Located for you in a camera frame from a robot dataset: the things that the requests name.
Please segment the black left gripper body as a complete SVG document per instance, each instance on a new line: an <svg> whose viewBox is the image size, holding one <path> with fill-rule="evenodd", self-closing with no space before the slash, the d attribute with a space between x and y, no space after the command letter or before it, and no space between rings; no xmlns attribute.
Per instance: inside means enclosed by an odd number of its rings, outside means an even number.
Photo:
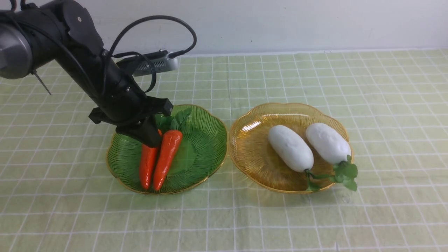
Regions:
<svg viewBox="0 0 448 252"><path fill-rule="evenodd" d="M119 127L155 127L155 115L170 116L173 104L167 98L147 96L135 81L123 78L112 84L110 93L100 94L99 76L92 76L90 88L97 107L89 114L94 124L101 122Z"/></svg>

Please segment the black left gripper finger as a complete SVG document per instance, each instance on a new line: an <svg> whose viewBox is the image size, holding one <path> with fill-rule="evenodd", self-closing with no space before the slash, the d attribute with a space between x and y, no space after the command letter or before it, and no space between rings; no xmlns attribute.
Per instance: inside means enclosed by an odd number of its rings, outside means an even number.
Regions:
<svg viewBox="0 0 448 252"><path fill-rule="evenodd" d="M115 131L148 147L159 147L162 142L162 136L154 118L145 118L125 126L117 126Z"/></svg>

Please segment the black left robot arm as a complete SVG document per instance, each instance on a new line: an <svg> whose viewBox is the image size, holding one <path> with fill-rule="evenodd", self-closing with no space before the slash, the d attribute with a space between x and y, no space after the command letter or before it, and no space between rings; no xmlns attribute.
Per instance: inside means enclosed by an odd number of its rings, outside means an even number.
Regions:
<svg viewBox="0 0 448 252"><path fill-rule="evenodd" d="M155 115L169 116L172 103L147 96L133 78L134 69L147 59L133 52L125 67L112 59L96 31L88 10L74 0L53 0L45 5L16 1L1 10L1 77L20 79L56 61L97 107L93 123L116 126L116 132L158 147L162 138Z"/></svg>

